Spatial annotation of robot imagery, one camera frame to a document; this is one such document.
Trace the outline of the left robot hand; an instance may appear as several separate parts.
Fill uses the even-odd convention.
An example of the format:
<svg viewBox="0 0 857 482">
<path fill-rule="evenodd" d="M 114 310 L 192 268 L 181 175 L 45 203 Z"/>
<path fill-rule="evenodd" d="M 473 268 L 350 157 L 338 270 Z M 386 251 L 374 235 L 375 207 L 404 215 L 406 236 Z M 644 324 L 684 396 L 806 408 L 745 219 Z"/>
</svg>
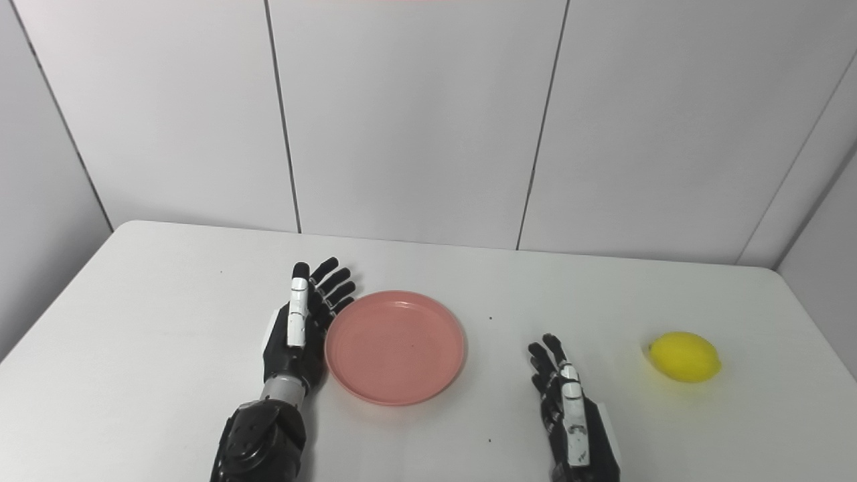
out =
<svg viewBox="0 0 857 482">
<path fill-rule="evenodd" d="M 264 379 L 297 379 L 306 393 L 325 372 L 325 338 L 337 315 L 354 302 L 356 284 L 337 257 L 316 269 L 298 262 L 292 270 L 289 301 L 275 315 L 262 352 Z"/>
</svg>

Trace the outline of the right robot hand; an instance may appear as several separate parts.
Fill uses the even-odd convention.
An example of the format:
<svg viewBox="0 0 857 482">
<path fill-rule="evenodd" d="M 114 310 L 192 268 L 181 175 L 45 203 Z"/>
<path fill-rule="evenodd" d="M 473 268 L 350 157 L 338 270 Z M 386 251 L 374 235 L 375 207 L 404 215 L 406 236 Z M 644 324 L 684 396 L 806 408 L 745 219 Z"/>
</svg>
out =
<svg viewBox="0 0 857 482">
<path fill-rule="evenodd" d="M 528 345 L 532 384 L 540 399 L 547 433 L 552 481 L 619 481 L 621 468 L 611 441 L 608 415 L 585 394 L 575 366 L 560 339 L 545 333 Z"/>
</svg>

